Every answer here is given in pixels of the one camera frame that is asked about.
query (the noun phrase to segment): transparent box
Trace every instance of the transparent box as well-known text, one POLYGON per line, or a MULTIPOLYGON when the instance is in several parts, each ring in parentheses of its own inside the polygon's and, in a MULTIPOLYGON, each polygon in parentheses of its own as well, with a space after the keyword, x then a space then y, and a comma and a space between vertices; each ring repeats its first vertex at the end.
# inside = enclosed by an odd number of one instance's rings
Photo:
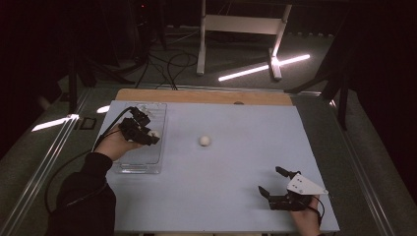
MULTIPOLYGON (((147 127, 153 131, 158 131, 160 140, 156 145, 143 146, 141 148, 127 151, 120 159, 114 162, 116 172, 123 174, 157 174, 160 173, 163 157, 163 133, 165 129, 166 103, 144 103, 127 102, 126 107, 136 106, 146 113, 150 119, 147 127)), ((127 112, 125 117, 132 117, 127 112)))

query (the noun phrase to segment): white table surface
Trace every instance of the white table surface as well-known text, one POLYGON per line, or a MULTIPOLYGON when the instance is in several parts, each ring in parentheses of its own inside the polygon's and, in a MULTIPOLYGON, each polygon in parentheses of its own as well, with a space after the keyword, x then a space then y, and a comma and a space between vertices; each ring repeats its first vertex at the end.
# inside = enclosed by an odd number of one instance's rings
MULTIPOLYGON (((112 101, 100 133, 126 102, 112 101)), ((166 122, 161 173, 107 173, 116 231, 295 232, 289 213, 270 210, 258 186, 285 195, 281 166, 326 187, 295 106, 167 102, 166 122), (199 145, 202 135, 210 146, 199 145)), ((321 201, 321 229, 338 231, 328 196, 321 201)))

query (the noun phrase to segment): floor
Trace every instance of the floor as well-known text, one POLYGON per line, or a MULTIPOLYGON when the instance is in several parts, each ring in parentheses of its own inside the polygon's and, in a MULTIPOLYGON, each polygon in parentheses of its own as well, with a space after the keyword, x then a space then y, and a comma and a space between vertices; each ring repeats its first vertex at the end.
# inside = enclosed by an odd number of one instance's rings
MULTIPOLYGON (((260 89, 284 91, 298 87, 314 78, 321 61, 331 45, 331 37, 286 35, 278 53, 278 59, 286 60, 294 56, 310 54, 310 59, 282 66, 282 80, 270 77, 268 70, 219 82, 218 77, 241 71, 242 69, 267 64, 268 48, 273 38, 246 34, 212 33, 208 36, 206 72, 196 75, 196 56, 199 39, 193 28, 167 29, 168 50, 164 51, 158 41, 150 50, 148 65, 137 71, 124 74, 124 78, 134 82, 123 85, 105 75, 97 73, 97 85, 85 88, 78 82, 80 114, 96 117, 90 112, 94 107, 105 105, 115 96, 117 89, 260 89)), ((417 233, 417 207, 412 202, 405 187, 393 167, 375 129, 363 111, 355 92, 350 90, 346 126, 344 131, 338 125, 335 112, 338 96, 334 102, 323 100, 320 92, 327 82, 316 84, 303 92, 291 94, 305 125, 312 150, 321 169, 328 189, 333 192, 332 204, 340 232, 336 235, 415 235, 417 233)), ((65 92, 68 78, 60 81, 65 92)), ((58 119, 68 112, 68 102, 53 101, 33 124, 58 119)), ((79 145, 78 152, 90 148, 97 129, 92 131, 74 130, 70 142, 79 145)), ((28 130, 0 162, 0 225, 2 230, 12 210, 23 195, 26 183, 41 162, 49 144, 59 134, 59 129, 51 128, 34 135, 28 130)), ((72 149, 63 149, 52 170, 65 163, 74 155, 72 149)), ((76 170, 82 163, 75 161, 66 168, 56 183, 76 170)), ((52 186, 53 193, 59 186, 52 186)), ((18 223, 11 234, 43 235, 47 214, 44 204, 45 186, 38 189, 33 198, 28 199, 24 217, 17 217, 18 223)))

